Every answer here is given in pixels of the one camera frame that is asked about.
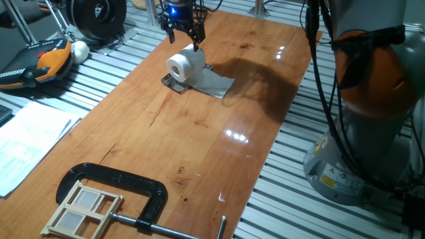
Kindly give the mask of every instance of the warning label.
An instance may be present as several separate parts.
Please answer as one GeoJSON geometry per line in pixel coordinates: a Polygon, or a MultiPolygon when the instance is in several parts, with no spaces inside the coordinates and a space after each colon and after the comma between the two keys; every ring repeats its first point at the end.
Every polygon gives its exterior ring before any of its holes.
{"type": "Polygon", "coordinates": [[[336,191],[354,196],[360,193],[362,186],[362,183],[356,180],[351,174],[328,163],[326,163],[323,173],[320,176],[320,181],[336,191]]]}

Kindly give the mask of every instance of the white paper roll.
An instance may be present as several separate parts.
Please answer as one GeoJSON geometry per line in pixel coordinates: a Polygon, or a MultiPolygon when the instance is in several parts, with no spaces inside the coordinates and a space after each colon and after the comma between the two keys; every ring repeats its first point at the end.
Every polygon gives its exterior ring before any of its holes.
{"type": "Polygon", "coordinates": [[[167,60],[170,74],[179,82],[198,74],[205,66],[203,50],[193,51],[193,44],[186,46],[179,53],[167,60]]]}

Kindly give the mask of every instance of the paper sheet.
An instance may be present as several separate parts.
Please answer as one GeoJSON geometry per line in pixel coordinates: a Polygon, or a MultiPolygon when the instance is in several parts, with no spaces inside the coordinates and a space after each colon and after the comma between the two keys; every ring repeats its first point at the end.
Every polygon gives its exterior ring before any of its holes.
{"type": "Polygon", "coordinates": [[[0,196],[15,189],[78,120],[31,102],[0,127],[0,196]]]}

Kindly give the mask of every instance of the gray fabric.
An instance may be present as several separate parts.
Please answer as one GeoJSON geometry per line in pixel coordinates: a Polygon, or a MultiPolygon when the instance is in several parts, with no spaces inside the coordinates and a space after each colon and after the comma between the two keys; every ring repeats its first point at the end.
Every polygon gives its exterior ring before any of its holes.
{"type": "MultiPolygon", "coordinates": [[[[36,22],[48,15],[48,13],[43,13],[40,10],[40,7],[38,6],[36,1],[31,1],[31,0],[29,1],[12,0],[12,1],[18,7],[19,11],[21,12],[27,24],[36,22]]],[[[0,27],[7,27],[7,28],[15,27],[15,24],[12,21],[12,18],[10,18],[8,12],[6,11],[5,6],[3,6],[1,1],[0,1],[0,27]]]]}

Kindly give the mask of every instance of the wooden tabletop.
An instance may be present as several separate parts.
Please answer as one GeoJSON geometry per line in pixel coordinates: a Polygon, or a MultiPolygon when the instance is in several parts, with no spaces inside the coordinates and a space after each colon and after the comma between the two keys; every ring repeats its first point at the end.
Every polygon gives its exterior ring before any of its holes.
{"type": "MultiPolygon", "coordinates": [[[[168,201],[158,224],[216,238],[222,215],[230,238],[311,60],[299,27],[211,13],[201,44],[214,71],[235,78],[223,99],[166,88],[166,61],[190,43],[165,39],[100,102],[9,196],[0,200],[0,238],[40,238],[57,209],[58,184],[92,162],[161,181],[168,201]]],[[[93,181],[138,217],[147,198],[93,181]]],[[[104,238],[162,238],[113,223],[104,238]]]]}

